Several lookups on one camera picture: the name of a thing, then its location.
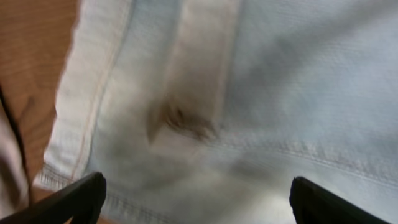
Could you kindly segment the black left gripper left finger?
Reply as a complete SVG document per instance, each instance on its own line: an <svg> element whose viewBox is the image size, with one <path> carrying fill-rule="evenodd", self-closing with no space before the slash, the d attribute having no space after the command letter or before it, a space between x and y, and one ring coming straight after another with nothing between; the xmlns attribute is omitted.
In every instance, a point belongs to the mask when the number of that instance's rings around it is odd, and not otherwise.
<svg viewBox="0 0 398 224"><path fill-rule="evenodd" d="M106 198L106 179L94 172L35 205L6 218L1 224L82 223L98 221Z"/></svg>

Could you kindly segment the light blue denim shorts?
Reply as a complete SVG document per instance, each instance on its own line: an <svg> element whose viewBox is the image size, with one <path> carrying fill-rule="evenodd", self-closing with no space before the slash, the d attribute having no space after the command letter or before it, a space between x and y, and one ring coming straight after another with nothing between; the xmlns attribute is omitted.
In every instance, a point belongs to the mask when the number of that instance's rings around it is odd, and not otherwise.
<svg viewBox="0 0 398 224"><path fill-rule="evenodd" d="M396 1L82 1L34 180L123 223L293 223L303 176L397 222Z"/></svg>

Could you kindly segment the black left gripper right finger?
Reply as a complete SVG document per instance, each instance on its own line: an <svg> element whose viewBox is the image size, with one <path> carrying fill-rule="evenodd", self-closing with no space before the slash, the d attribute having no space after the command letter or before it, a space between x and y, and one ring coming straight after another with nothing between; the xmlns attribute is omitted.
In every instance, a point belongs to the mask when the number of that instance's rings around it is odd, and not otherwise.
<svg viewBox="0 0 398 224"><path fill-rule="evenodd" d="M304 177L295 177L289 202L295 221L309 223L390 223L392 190L355 178L337 178L322 186Z"/></svg>

